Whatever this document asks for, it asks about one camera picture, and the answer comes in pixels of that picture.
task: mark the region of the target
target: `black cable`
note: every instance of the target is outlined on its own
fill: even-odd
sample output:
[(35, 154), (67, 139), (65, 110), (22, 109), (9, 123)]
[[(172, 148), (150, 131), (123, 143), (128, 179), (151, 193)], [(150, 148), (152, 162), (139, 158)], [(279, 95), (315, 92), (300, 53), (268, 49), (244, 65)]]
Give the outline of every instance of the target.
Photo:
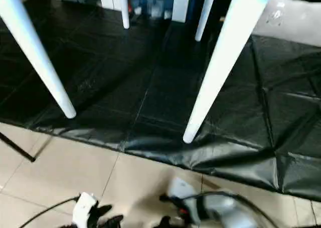
[(44, 213), (46, 213), (46, 212), (48, 212), (48, 211), (56, 208), (57, 206), (60, 206), (60, 205), (62, 205), (62, 204), (68, 203), (68, 202), (73, 201), (73, 200), (77, 202), (77, 200), (79, 199), (79, 197), (80, 197), (80, 196), (75, 196), (75, 197), (73, 197), (73, 198), (64, 200), (64, 201), (62, 201), (62, 202), (60, 202), (60, 203), (58, 203), (58, 204), (55, 204), (55, 205), (53, 205), (53, 206), (51, 206), (51, 207), (43, 210), (42, 212), (36, 214), (34, 217), (32, 217), (31, 219), (29, 219), (27, 222), (25, 222), (25, 223), (24, 223), (22, 226), (20, 226), (19, 228), (24, 228), (24, 227), (26, 227), (26, 225), (28, 225), (30, 222), (32, 222), (33, 220), (37, 219), (39, 216), (43, 215)]
[(265, 213), (257, 205), (255, 205), (254, 203), (249, 201), (247, 198), (244, 198), (244, 197), (242, 197), (242, 196), (240, 196), (238, 194), (232, 194), (232, 193), (228, 193), (228, 192), (225, 192), (225, 191), (209, 191), (209, 192), (204, 192), (204, 193), (201, 193), (201, 194), (198, 194), (198, 195), (191, 195), (191, 196), (186, 197), (184, 199), (203, 196), (203, 195), (210, 195), (210, 194), (223, 195), (223, 196), (227, 196), (227, 197), (230, 197), (230, 198), (234, 198), (234, 199), (238, 200), (239, 202), (246, 204), (248, 207), (252, 208), (257, 213), (260, 213), (262, 216), (264, 216), (264, 218), (266, 218), (274, 226), (274, 228), (279, 228), (278, 225), (274, 222), (274, 220), (272, 220), (271, 217), (268, 216), (267, 213)]

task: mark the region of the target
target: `black tripod leg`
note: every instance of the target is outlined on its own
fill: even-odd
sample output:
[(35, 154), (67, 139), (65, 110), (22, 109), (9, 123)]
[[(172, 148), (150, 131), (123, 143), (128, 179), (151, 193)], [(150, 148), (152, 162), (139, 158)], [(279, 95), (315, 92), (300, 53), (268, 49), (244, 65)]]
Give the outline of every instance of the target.
[(22, 155), (24, 158), (26, 158), (30, 162), (34, 162), (36, 160), (34, 157), (29, 155), (23, 149), (21, 149), (17, 144), (15, 144), (12, 140), (10, 140), (1, 132), (0, 132), (0, 140), (2, 140), (4, 143), (6, 143), (8, 146), (10, 146), (12, 149), (14, 149), (16, 152), (18, 152), (20, 155)]

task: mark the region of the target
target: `white table leg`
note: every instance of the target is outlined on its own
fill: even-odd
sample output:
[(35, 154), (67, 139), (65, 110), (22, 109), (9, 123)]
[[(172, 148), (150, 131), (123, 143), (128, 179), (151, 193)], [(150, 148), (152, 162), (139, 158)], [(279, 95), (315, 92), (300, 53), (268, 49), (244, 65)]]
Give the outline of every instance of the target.
[(202, 14), (200, 17), (199, 25), (197, 27), (195, 40), (199, 42), (202, 39), (202, 35), (206, 26), (207, 19), (209, 18), (210, 11), (214, 0), (205, 0), (203, 4)]
[(0, 16), (65, 115), (75, 117), (76, 111), (21, 0), (0, 0)]
[(232, 0), (183, 140), (191, 143), (250, 37), (268, 0)]
[(122, 22), (125, 29), (129, 29), (128, 0), (120, 0)]

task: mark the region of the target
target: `tiled floor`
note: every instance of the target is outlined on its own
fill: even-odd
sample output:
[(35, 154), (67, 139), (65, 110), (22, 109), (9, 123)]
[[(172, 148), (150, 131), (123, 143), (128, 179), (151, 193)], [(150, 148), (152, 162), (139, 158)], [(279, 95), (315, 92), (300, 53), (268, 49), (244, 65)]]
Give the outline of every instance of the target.
[[(0, 143), (0, 228), (17, 228), (34, 214), (79, 192), (94, 193), (113, 204), (109, 215), (125, 215), (123, 227), (153, 227), (173, 214), (158, 196), (178, 176), (197, 191), (219, 187), (241, 194), (284, 226), (321, 223), (321, 203), (280, 195), (197, 174), (99, 147), (50, 137), (0, 123), (0, 131), (38, 158), (23, 160)], [(69, 203), (41, 216), (28, 227), (58, 227), (71, 220)]]

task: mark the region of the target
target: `wrinkled plastic sheet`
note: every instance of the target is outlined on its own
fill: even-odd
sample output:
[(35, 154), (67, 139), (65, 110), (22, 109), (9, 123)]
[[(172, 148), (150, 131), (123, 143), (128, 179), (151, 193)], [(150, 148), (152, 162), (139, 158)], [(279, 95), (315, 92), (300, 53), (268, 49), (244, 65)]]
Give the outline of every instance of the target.
[(121, 13), (94, 6), (25, 4), (77, 117), (64, 117), (1, 23), (1, 122), (321, 201), (321, 48), (252, 36), (185, 144), (215, 38), (144, 19), (124, 30)]

